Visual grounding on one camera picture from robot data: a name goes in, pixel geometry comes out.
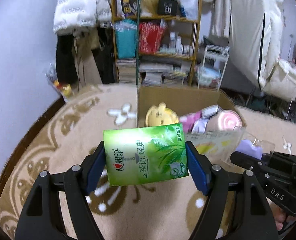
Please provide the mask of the person's right hand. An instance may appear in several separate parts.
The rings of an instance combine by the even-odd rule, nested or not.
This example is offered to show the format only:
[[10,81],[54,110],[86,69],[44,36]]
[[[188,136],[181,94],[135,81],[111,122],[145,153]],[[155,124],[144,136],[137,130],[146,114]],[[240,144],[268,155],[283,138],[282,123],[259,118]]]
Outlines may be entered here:
[[296,220],[296,217],[292,217],[292,216],[287,217],[286,213],[279,206],[277,206],[275,203],[273,203],[272,201],[269,201],[269,206],[272,210],[273,217],[274,217],[275,224],[276,224],[278,231],[283,229],[283,222],[284,221],[290,223],[290,222],[293,222]]

